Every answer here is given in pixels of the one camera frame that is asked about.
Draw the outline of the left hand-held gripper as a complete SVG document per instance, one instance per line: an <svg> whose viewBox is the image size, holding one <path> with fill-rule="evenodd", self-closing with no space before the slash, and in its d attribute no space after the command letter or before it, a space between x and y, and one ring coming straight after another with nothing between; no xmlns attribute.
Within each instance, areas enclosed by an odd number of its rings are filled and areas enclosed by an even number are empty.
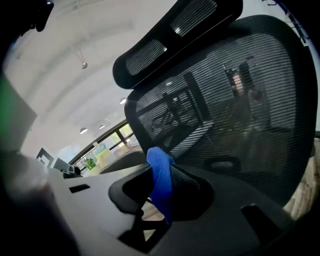
<svg viewBox="0 0 320 256"><path fill-rule="evenodd" d="M54 158L43 147L39 150L36 159L47 168L59 170L64 179L81 178L81 170L75 165L70 165L59 157Z"/></svg>

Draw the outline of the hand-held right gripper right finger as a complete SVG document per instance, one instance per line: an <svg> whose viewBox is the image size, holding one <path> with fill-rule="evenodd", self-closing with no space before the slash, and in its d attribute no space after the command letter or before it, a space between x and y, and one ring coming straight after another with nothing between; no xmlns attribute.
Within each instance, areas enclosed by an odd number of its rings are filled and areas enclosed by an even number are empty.
<svg viewBox="0 0 320 256"><path fill-rule="evenodd" d="M198 219L213 203L215 190L204 178L172 164L170 166L172 196L171 220L173 222Z"/></svg>

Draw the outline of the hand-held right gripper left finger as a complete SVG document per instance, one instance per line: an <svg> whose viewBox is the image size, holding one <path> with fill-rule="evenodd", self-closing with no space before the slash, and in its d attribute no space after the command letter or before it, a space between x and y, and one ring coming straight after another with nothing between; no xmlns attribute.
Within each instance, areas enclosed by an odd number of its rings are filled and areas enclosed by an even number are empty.
<svg viewBox="0 0 320 256"><path fill-rule="evenodd" d="M115 181L109 187L108 195L121 212L136 214L153 188L152 168L146 165Z"/></svg>

